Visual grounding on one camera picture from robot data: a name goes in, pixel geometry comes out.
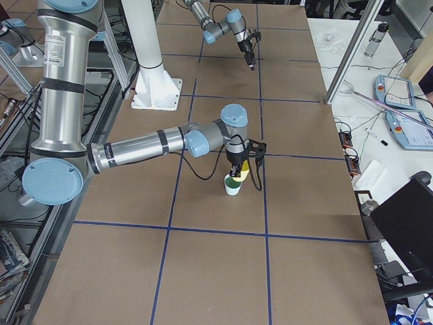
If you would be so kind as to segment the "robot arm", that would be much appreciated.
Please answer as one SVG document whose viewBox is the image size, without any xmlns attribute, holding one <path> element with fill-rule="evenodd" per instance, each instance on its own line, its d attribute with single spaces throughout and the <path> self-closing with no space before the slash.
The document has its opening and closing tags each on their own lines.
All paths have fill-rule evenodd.
<svg viewBox="0 0 433 325">
<path fill-rule="evenodd" d="M 213 44 L 222 36 L 232 33 L 237 46 L 244 54 L 246 64 L 251 70 L 255 70 L 256 58 L 252 41 L 261 41 L 261 33 L 257 30 L 251 31 L 246 26 L 246 20 L 239 9 L 229 10 L 227 15 L 217 22 L 204 8 L 201 1 L 184 1 L 186 8 L 194 15 L 203 31 L 203 38 L 207 44 Z"/>
<path fill-rule="evenodd" d="M 205 42 L 211 44 L 233 33 L 248 65 L 254 68 L 252 36 L 240 10 L 230 10 L 219 22 L 201 1 L 183 1 L 199 22 Z M 132 107 L 174 111 L 179 103 L 181 79 L 164 69 L 151 1 L 122 1 L 124 17 L 137 54 L 138 79 Z M 99 36 L 106 20 L 104 1 L 39 1 L 38 19 L 45 29 L 45 57 L 41 79 L 39 137 L 30 145 L 30 160 L 22 174 L 22 188 L 34 201 L 56 206 L 76 198 L 85 180 L 106 169 L 131 165 L 187 149 L 193 157 L 224 146 L 232 177 L 240 177 L 251 142 L 248 115 L 239 104 L 226 105 L 221 117 L 207 125 L 188 123 L 154 131 L 135 139 L 105 144 L 100 127 L 112 126 L 118 109 L 103 99 L 84 127 L 86 77 L 91 39 Z"/>
</svg>

